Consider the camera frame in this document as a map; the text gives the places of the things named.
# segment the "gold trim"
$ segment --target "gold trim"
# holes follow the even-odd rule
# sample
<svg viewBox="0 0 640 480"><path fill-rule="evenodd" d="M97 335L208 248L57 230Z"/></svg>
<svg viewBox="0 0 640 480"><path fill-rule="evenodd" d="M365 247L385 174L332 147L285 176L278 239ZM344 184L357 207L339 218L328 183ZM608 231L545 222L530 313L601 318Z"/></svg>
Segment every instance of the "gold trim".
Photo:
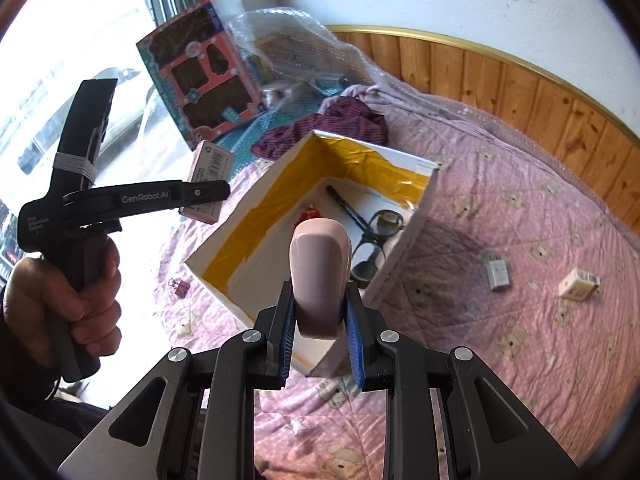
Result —
<svg viewBox="0 0 640 480"><path fill-rule="evenodd" d="M399 36L402 38L412 38L414 40L431 41L431 43L440 43L449 46L455 46L468 50L482 56L487 56L492 59L517 65L528 72L531 72L535 76L546 79L547 81L559 86L562 90L565 90L573 97L580 99L585 104L593 108L597 113L602 115L609 123L613 124L623 134L625 134L638 148L640 148L640 139L623 121L617 117L611 110L600 104L596 99L586 94L578 87L572 85L568 81L561 77L541 68L529 61L525 61L522 58L507 54L497 48L485 46L480 43L475 43L469 40L462 40L462 38L455 38L453 36L447 36L445 34L438 34L436 32L425 32L423 30L417 30L414 28L401 28L401 27L385 27L380 25L327 25L327 28L332 32L360 32L364 34L383 34L385 36Z"/></svg>

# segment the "red object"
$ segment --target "red object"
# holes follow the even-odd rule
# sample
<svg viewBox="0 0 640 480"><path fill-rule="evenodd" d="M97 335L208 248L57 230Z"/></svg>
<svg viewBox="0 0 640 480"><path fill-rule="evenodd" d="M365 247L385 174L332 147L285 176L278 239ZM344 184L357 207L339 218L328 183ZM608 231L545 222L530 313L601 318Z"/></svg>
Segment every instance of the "red object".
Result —
<svg viewBox="0 0 640 480"><path fill-rule="evenodd" d="M309 114L289 126L278 126L265 132L251 146L251 152L262 158L278 160L311 130L340 134L381 146L389 140L384 116L373 112L356 98L338 97L324 114Z"/></svg>
<svg viewBox="0 0 640 480"><path fill-rule="evenodd" d="M320 214L318 209L314 207L313 204L309 204L309 206L306 208L306 211L303 211L300 214L300 217L296 222L296 227L302 224L302 222L304 222L305 220L311 220L312 218L322 218L322 215Z"/></svg>
<svg viewBox="0 0 640 480"><path fill-rule="evenodd" d="M189 291L191 283L185 282L184 280L178 280L177 282L171 278L169 280L169 286L174 290L174 294L178 296L178 298L184 298Z"/></svg>

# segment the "pink cylindrical object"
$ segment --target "pink cylindrical object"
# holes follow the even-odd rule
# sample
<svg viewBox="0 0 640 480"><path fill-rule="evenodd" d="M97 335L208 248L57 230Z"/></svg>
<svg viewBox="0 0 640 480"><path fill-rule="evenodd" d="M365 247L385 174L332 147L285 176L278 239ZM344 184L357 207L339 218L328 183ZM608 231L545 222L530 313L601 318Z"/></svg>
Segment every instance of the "pink cylindrical object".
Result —
<svg viewBox="0 0 640 480"><path fill-rule="evenodd" d="M296 227L289 246L289 267L296 321L304 337L337 337L344 318L350 263L351 241L340 222L313 218Z"/></svg>

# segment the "toy packaging box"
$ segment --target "toy packaging box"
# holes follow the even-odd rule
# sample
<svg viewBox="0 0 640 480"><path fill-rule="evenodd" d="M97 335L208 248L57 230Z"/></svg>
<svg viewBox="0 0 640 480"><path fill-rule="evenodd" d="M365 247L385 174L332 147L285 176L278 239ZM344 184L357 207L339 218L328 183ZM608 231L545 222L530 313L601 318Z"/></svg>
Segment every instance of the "toy packaging box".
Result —
<svg viewBox="0 0 640 480"><path fill-rule="evenodd" d="M210 0L163 23L137 47L192 150L265 110L260 89Z"/></svg>
<svg viewBox="0 0 640 480"><path fill-rule="evenodd" d="M276 304L290 277L289 244L310 203L320 216L344 226L352 248L362 238L363 231L327 194L330 184L365 219L384 209L404 220L384 245L386 258L376 260L379 271L361 290L365 306L377 308L424 226L437 168L418 156L314 131L270 166L187 259L187 268L241 323L253 326L260 309ZM296 328L291 365L300 373L332 376L346 357L344 338L305 338Z"/></svg>
<svg viewBox="0 0 640 480"><path fill-rule="evenodd" d="M227 180L231 172L234 156L227 150L216 146L208 140L203 140L193 152L193 164L189 171L188 182L212 182L213 180ZM192 218L206 224L215 224L220 218L222 202L181 207L182 216Z"/></svg>

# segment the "pink binder clip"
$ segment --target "pink binder clip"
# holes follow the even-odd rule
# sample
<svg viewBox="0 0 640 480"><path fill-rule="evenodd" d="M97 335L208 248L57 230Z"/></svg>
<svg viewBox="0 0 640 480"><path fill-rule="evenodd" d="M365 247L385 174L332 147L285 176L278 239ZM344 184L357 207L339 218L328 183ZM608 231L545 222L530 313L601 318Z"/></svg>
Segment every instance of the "pink binder clip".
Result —
<svg viewBox="0 0 640 480"><path fill-rule="evenodd" d="M191 283L185 282L184 280L178 279L177 281L171 278L169 280L169 286L174 290L174 294L178 296L178 298L184 298L189 291L189 287Z"/></svg>

